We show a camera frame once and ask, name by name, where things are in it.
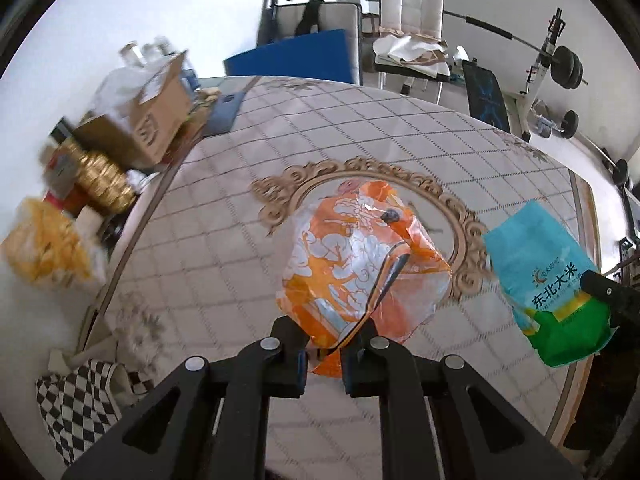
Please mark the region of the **blue green rice bag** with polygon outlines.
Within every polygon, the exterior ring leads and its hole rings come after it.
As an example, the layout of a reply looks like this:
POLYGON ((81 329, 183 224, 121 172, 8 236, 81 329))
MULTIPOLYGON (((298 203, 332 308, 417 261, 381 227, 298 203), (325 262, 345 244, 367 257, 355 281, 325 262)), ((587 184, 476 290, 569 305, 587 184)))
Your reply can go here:
POLYGON ((543 206, 526 203, 484 242, 514 321, 544 364, 574 363, 608 344, 611 310, 580 287, 596 266, 543 206))

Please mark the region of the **orange plastic snack bag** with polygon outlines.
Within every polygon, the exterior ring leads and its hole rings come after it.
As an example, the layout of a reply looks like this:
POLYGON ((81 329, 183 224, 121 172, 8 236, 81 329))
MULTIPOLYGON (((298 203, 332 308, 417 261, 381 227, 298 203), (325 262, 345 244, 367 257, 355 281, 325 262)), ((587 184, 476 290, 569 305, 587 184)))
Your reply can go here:
POLYGON ((365 322, 404 342, 447 296, 452 273, 418 216, 384 181, 352 181, 296 209, 274 236, 281 311, 308 335, 314 374, 339 378, 365 322))

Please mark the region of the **checkered black white cloth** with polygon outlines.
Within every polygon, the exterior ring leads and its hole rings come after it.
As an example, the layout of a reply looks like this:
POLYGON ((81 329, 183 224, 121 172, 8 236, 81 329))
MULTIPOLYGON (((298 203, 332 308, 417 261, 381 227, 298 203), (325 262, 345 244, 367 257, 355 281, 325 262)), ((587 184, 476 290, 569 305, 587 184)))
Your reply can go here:
POLYGON ((40 418, 65 466, 88 451, 154 387, 151 378, 120 363, 90 359, 65 374, 36 382, 40 418))

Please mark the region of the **barbell weight rack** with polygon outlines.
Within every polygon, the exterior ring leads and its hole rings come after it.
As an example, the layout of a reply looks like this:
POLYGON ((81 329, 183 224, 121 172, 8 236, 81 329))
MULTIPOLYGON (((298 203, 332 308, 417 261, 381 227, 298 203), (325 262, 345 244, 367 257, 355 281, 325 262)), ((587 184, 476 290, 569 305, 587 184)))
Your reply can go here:
POLYGON ((444 14, 460 18, 468 25, 485 29, 506 40, 517 41, 536 53, 536 60, 528 71, 525 89, 520 92, 518 98, 515 98, 515 114, 521 128, 521 138, 525 142, 528 142, 531 136, 548 139, 552 134, 565 140, 577 138, 590 151, 600 156, 602 164, 611 173, 615 186, 627 191, 634 188, 626 159, 612 159, 605 148, 600 148, 596 142, 579 132, 579 116, 574 110, 566 112, 560 122, 538 114, 535 110, 539 91, 548 76, 565 90, 576 90, 581 84, 585 86, 588 84, 584 79, 584 66, 579 56, 570 48, 558 45, 558 40, 566 25, 562 19, 560 8, 557 8, 555 14, 550 18, 547 35, 540 48, 513 35, 512 32, 478 18, 447 10, 444 10, 444 14))

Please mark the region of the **yellow snack bag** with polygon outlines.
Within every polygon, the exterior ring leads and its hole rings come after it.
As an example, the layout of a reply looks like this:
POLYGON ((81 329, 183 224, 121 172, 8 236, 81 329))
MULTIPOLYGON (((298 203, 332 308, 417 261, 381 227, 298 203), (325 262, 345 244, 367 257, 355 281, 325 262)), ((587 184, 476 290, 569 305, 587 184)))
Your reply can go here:
POLYGON ((32 286, 98 290, 106 283, 107 254, 98 239, 35 197, 18 206, 1 250, 12 271, 32 286))

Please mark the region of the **brown cardboard box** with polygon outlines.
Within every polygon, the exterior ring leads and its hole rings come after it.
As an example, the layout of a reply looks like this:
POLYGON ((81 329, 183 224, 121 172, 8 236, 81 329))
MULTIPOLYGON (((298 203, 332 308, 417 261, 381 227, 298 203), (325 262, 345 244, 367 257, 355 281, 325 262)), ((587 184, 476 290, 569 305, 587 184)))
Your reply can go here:
POLYGON ((182 79, 185 57, 181 52, 109 73, 75 129, 76 139, 125 168, 158 165, 193 105, 182 79))

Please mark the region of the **white padded chair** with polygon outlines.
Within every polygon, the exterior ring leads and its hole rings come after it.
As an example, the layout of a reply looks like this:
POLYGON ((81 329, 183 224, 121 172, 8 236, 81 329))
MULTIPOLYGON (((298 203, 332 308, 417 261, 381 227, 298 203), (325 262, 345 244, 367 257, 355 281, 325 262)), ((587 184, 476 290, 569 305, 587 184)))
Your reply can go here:
POLYGON ((445 0, 378 0, 380 22, 375 40, 374 68, 378 88, 386 76, 405 78, 400 93, 410 93, 413 81, 436 82, 435 102, 450 79, 448 46, 444 39, 445 0))

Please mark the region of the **blue folder board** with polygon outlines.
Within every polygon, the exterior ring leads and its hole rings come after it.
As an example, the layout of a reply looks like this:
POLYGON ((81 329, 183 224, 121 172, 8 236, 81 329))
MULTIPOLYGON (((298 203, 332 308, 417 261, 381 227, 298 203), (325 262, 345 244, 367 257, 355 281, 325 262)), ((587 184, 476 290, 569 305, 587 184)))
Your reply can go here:
POLYGON ((354 84, 343 29, 288 38, 227 58, 228 76, 285 76, 354 84))

